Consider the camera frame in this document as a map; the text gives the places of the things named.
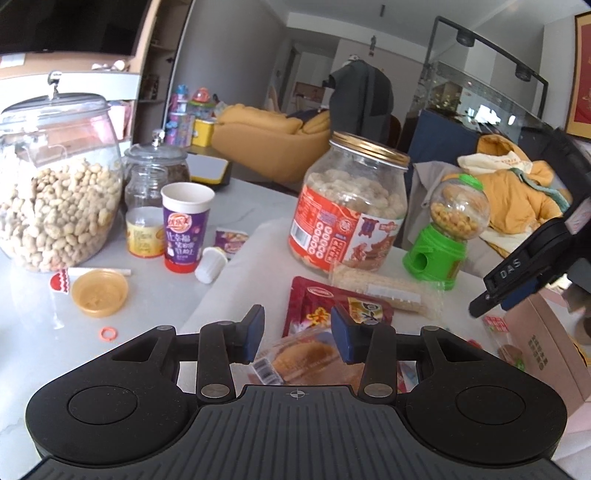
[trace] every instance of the white cloth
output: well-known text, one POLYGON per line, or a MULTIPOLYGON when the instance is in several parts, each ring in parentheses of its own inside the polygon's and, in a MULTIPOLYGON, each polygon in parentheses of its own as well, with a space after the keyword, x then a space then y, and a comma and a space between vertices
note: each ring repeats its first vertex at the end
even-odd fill
POLYGON ((504 233, 497 232, 496 230, 492 229, 491 227, 487 227, 480 234, 480 238, 482 238, 485 242, 489 244, 496 245, 501 247, 506 252, 511 253, 513 250, 517 249, 527 238, 531 235, 531 229, 528 229, 524 233, 515 233, 513 235, 506 235, 504 233))
POLYGON ((509 170, 510 168, 518 168, 525 173, 530 173, 533 168, 533 163, 530 160, 521 160, 515 152, 509 152, 507 155, 499 157, 475 153, 474 155, 458 157, 457 164, 470 175, 494 173, 497 170, 509 170))

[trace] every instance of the jar label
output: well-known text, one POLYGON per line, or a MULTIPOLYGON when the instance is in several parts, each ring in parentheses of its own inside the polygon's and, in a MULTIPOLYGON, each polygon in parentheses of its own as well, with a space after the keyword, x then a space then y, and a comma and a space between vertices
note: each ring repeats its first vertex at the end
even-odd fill
POLYGON ((127 250, 141 258, 155 258, 164 253, 164 226, 141 226, 127 222, 127 250))
POLYGON ((402 222, 355 212, 304 186, 289 243, 299 256, 324 271, 335 261, 375 271, 384 263, 402 222))

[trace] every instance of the metal lid handle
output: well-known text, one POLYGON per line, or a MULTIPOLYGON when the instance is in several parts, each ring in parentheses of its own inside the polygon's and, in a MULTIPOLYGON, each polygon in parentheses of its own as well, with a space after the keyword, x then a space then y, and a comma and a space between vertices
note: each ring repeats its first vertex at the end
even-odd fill
POLYGON ((57 87, 60 84, 61 72, 59 70, 53 70, 49 72, 47 76, 47 84, 49 85, 49 100, 53 100, 58 95, 57 87))

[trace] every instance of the crosshair marking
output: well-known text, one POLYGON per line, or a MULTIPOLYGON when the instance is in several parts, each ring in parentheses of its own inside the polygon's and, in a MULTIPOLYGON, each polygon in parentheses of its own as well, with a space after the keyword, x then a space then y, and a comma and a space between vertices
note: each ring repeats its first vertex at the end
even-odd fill
POLYGON ((288 395, 290 397, 295 398, 296 400, 299 400, 301 398, 304 398, 304 396, 306 396, 307 393, 302 392, 302 390, 294 390, 293 392, 288 393, 288 395))

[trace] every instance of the glass jar lid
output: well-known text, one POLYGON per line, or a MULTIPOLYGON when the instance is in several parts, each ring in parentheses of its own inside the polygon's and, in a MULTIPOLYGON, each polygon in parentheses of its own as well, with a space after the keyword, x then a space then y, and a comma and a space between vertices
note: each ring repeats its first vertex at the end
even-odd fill
POLYGON ((37 126, 74 122, 109 110, 107 101, 93 93, 61 93, 54 98, 31 98, 9 106, 0 114, 0 124, 35 130, 37 126))
POLYGON ((154 130, 152 143, 135 144, 128 148, 125 157, 135 163, 158 163, 161 165, 174 165, 186 160, 187 152, 174 145, 163 143, 164 130, 154 130))

